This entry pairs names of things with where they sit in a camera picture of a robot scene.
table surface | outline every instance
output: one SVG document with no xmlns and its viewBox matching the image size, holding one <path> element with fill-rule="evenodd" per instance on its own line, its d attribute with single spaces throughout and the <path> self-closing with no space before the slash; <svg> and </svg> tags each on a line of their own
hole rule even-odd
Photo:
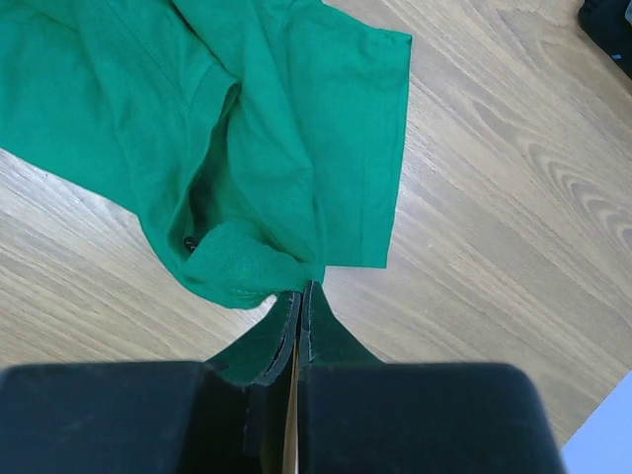
<svg viewBox="0 0 632 474">
<path fill-rule="evenodd" d="M 632 81 L 580 2 L 348 0 L 410 32 L 405 163 L 386 271 L 328 270 L 387 360 L 502 360 L 560 443 L 632 367 Z M 181 288 L 136 218 L 0 157 L 0 362 L 203 358 L 265 313 Z"/>
</svg>

green fabric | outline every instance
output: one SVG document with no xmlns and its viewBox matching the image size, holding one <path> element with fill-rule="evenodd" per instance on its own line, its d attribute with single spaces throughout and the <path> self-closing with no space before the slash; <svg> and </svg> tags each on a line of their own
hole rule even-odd
<svg viewBox="0 0 632 474">
<path fill-rule="evenodd" d="M 0 41 L 0 146 L 137 214 L 200 296 L 386 265 L 408 35 L 318 0 L 0 0 Z"/>
</svg>

black object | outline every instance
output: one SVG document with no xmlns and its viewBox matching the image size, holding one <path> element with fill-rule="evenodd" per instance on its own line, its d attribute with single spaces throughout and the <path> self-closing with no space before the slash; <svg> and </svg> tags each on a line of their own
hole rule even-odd
<svg viewBox="0 0 632 474">
<path fill-rule="evenodd" d="M 193 253 L 198 247 L 198 244 L 193 237 L 185 237 L 185 240 L 183 240 L 183 245 L 191 253 Z"/>
<path fill-rule="evenodd" d="M 293 472 L 294 404 L 301 473 L 563 472 L 525 375 L 382 363 L 318 283 L 207 362 L 1 372 L 0 472 Z"/>
<path fill-rule="evenodd" d="M 582 29 L 632 78 L 632 25 L 625 19 L 630 0 L 586 0 L 578 18 Z"/>
</svg>

